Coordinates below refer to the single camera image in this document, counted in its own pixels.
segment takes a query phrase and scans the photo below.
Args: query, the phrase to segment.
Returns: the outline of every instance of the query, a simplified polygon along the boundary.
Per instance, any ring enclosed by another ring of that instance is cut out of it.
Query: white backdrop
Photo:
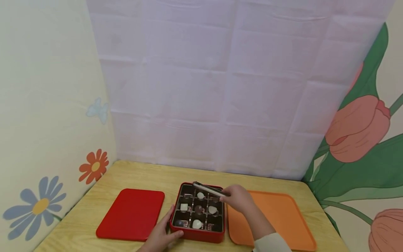
[[[300,179],[393,0],[87,0],[118,158]]]

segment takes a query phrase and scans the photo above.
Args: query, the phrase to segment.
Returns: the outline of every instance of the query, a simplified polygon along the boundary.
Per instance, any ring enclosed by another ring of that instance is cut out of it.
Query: tulip
[[[368,239],[371,252],[403,250],[403,209],[387,209],[378,213]]]
[[[355,99],[336,112],[325,134],[330,153],[344,163],[359,160],[386,135],[390,119],[389,109],[377,97]]]

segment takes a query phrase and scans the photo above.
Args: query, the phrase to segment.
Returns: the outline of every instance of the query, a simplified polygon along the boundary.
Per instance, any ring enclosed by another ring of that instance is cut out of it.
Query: hand
[[[231,185],[222,190],[229,193],[229,197],[220,197],[220,201],[227,203],[236,211],[245,214],[248,209],[256,207],[250,193],[240,185]]]
[[[166,225],[171,218],[175,206],[172,205],[166,215],[155,225],[147,241],[137,252],[162,252],[168,245],[183,236],[183,231],[167,234]]]

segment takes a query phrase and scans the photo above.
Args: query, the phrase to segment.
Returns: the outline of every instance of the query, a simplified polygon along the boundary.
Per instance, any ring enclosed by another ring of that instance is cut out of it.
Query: red tin box
[[[222,190],[221,187],[210,185],[211,187]],[[203,199],[199,199],[197,194],[202,192]],[[187,204],[187,210],[181,211],[181,204]],[[217,212],[210,214],[209,206],[217,208]],[[191,183],[183,183],[179,188],[175,211],[171,216],[170,228],[171,232],[182,230],[184,232],[183,239],[220,243],[224,239],[225,232],[225,204],[220,202],[214,195],[210,195],[205,191],[201,191]],[[192,228],[193,222],[199,220],[202,223],[200,229]]]

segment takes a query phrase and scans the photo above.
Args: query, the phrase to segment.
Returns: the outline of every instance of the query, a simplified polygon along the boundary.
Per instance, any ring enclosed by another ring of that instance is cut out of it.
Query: butterfly
[[[109,109],[108,103],[105,103],[101,107],[101,98],[98,97],[98,98],[96,98],[94,104],[91,104],[88,107],[86,115],[88,117],[98,116],[99,119],[101,120],[101,123],[105,124],[106,121],[108,120],[108,109]]]

